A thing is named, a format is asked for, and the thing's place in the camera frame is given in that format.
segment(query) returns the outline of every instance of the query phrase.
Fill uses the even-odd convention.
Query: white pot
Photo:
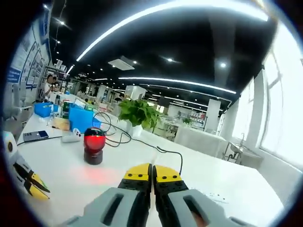
[[[126,131],[128,132],[128,134],[130,134],[130,136],[134,138],[140,137],[141,132],[143,130],[142,126],[138,125],[133,127],[130,121],[126,121],[126,122],[127,122]]]

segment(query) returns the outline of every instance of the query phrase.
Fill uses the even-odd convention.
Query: black cylindrical base
[[[103,161],[103,150],[95,154],[84,151],[84,160],[90,165],[99,165]]]

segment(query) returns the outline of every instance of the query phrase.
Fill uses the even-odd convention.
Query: potted plant
[[[160,119],[160,113],[144,100],[124,100],[119,106],[119,120],[127,121],[126,131],[134,137],[139,137],[143,128],[153,128]]]
[[[187,118],[184,118],[184,119],[183,119],[183,123],[185,123],[185,124],[187,124],[187,125],[191,125],[192,120],[191,120],[190,117],[187,117]]]

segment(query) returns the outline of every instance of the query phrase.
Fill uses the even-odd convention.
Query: white remote
[[[72,142],[78,142],[80,140],[81,140],[81,133],[76,128],[74,128],[74,130],[72,131],[72,135],[61,137],[62,143],[72,143]]]

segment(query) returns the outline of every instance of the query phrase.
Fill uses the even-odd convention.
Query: faucet
[[[242,146],[243,146],[243,141],[244,141],[244,136],[245,136],[245,134],[242,132],[241,135],[243,135],[243,136],[242,136],[242,140],[241,140],[241,142],[240,142],[240,146],[242,147]]]

